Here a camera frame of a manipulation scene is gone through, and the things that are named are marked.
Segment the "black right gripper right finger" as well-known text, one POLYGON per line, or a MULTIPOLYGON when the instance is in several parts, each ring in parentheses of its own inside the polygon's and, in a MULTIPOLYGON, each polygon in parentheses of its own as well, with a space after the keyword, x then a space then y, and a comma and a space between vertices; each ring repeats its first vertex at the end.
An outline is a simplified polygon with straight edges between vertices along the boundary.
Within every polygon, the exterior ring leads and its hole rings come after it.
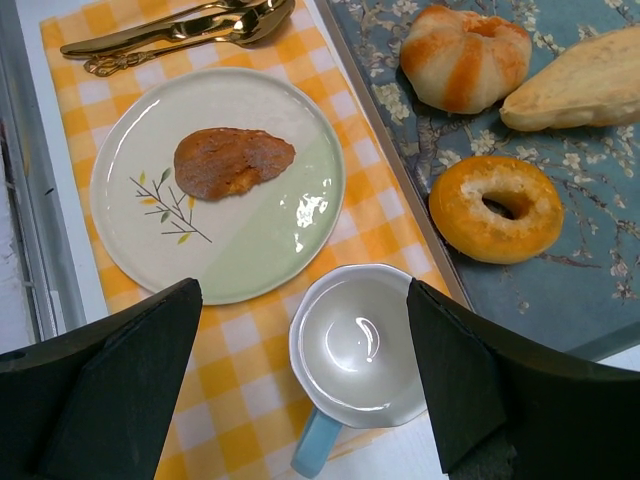
POLYGON ((426 283, 410 330, 442 471, 452 479, 635 479, 639 375, 533 342, 426 283))

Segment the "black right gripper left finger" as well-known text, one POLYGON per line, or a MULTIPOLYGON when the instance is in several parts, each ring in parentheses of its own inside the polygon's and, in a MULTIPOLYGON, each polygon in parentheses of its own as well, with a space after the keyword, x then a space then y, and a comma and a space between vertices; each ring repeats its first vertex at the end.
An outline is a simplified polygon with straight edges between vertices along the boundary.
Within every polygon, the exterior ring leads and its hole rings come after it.
POLYGON ((151 479, 202 310, 186 278, 1 356, 4 479, 151 479))

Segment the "small brown bread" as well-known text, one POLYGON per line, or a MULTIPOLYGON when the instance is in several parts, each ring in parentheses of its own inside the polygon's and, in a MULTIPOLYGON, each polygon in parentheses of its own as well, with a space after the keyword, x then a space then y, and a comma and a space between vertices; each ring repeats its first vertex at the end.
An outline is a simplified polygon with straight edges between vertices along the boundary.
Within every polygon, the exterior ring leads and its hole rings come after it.
POLYGON ((294 161, 296 150, 263 130, 229 127, 198 130, 180 141, 174 152, 178 187, 201 200, 242 195, 279 176, 294 161))

